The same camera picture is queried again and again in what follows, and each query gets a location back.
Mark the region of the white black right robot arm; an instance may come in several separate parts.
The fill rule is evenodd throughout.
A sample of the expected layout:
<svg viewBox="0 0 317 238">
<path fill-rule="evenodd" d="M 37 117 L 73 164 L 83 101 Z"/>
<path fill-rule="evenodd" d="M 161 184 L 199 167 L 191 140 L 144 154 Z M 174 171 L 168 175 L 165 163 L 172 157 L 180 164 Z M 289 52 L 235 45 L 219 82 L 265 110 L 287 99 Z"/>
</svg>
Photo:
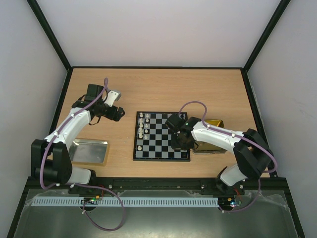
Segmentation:
<svg viewBox="0 0 317 238">
<path fill-rule="evenodd" d="M 172 132 L 173 149 L 189 150 L 195 147 L 196 142 L 204 142 L 235 156 L 236 163 L 225 167 L 215 179 L 216 189 L 221 194 L 232 193 L 236 184 L 244 179 L 258 180 L 273 161 L 273 153 L 268 144 L 253 129 L 246 132 L 233 131 L 195 117 L 184 120 L 177 114 L 172 114 L 165 124 Z"/>
</svg>

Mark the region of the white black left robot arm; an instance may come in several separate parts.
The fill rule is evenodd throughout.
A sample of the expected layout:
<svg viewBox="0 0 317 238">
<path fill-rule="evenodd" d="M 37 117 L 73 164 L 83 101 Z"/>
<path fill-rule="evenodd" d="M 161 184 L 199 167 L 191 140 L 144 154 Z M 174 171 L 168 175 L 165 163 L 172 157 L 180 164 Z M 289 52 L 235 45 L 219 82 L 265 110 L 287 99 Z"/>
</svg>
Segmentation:
<svg viewBox="0 0 317 238">
<path fill-rule="evenodd" d="M 119 121 L 125 111 L 114 106 L 121 93 L 104 85 L 89 84 L 85 95 L 73 105 L 69 115 L 51 134 L 31 144 L 31 176 L 38 179 L 43 189 L 61 184 L 88 184 L 93 171 L 72 165 L 69 149 L 93 118 L 105 117 Z"/>
</svg>

